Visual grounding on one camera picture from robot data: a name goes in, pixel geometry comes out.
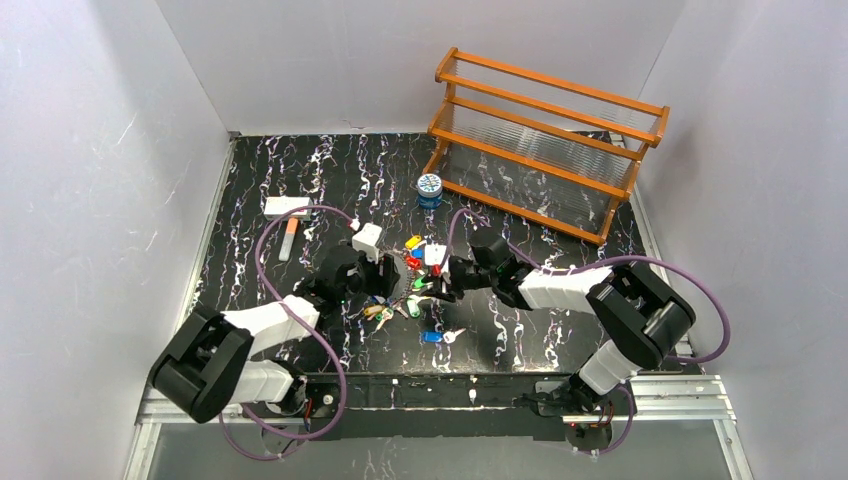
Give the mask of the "metal key organizer red handle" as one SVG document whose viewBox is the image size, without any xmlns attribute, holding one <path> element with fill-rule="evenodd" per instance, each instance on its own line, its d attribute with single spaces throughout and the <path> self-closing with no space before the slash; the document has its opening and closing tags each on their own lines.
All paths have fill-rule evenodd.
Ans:
<svg viewBox="0 0 848 480">
<path fill-rule="evenodd" d="M 369 262 L 365 256 L 363 289 L 371 299 L 371 304 L 365 308 L 365 316 L 375 323 L 376 331 L 385 329 L 395 318 L 417 320 L 423 316 L 421 303 L 427 297 L 422 292 L 428 283 L 424 280 L 424 270 L 413 266 L 416 261 L 418 258 L 395 250 L 381 250 L 377 263 Z M 411 318 L 408 314 L 406 299 L 411 295 L 420 299 L 419 318 Z"/>
</svg>

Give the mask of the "green key tag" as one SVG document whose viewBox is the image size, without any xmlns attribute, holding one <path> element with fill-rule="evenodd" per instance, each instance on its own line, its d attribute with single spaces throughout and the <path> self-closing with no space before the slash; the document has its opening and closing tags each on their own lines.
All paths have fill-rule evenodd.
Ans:
<svg viewBox="0 0 848 480">
<path fill-rule="evenodd" d="M 414 295 L 411 295 L 406 299 L 406 308 L 411 318 L 419 318 L 421 316 L 419 302 L 420 299 Z"/>
</svg>

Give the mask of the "silver key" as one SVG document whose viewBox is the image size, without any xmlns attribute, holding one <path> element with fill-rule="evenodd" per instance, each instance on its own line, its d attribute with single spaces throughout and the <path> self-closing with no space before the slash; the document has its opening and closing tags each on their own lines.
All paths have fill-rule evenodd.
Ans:
<svg viewBox="0 0 848 480">
<path fill-rule="evenodd" d="M 442 333 L 441 341 L 445 344 L 452 344 L 457 340 L 457 338 L 465 331 L 465 328 L 460 328 L 458 330 L 446 331 Z"/>
</svg>

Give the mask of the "blue key tag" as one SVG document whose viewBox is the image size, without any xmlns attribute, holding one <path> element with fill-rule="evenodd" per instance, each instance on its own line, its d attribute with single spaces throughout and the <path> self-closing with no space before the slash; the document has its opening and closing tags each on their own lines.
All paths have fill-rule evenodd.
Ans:
<svg viewBox="0 0 848 480">
<path fill-rule="evenodd" d="M 422 332 L 420 335 L 420 339 L 424 343 L 441 343 L 444 339 L 444 334 L 442 332 L 436 331 L 427 331 Z"/>
</svg>

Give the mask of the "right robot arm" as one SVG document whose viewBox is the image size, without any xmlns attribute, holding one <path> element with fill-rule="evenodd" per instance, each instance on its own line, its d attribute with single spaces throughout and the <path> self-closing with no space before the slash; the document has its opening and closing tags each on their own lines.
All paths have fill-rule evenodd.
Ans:
<svg viewBox="0 0 848 480">
<path fill-rule="evenodd" d="M 450 255 L 431 269 L 428 296 L 455 302 L 470 290 L 488 289 L 516 309 L 592 314 L 607 333 L 607 341 L 560 387 L 561 399 L 596 401 L 659 367 L 695 323 L 692 307 L 643 262 L 551 271 L 520 259 L 491 228 L 475 231 L 469 244 L 471 258 Z"/>
</svg>

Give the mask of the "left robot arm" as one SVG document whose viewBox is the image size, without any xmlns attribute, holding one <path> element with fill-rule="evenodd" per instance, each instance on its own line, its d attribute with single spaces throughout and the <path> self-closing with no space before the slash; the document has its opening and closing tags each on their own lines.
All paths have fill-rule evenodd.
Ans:
<svg viewBox="0 0 848 480">
<path fill-rule="evenodd" d="M 154 361 L 147 383 L 197 423 L 231 404 L 269 403 L 279 413 L 299 413 L 308 403 L 304 373 L 255 355 L 313 337 L 352 298 L 396 300 L 408 284 L 399 255 L 370 258 L 350 245 L 335 246 L 282 301 L 224 312 L 197 304 Z"/>
</svg>

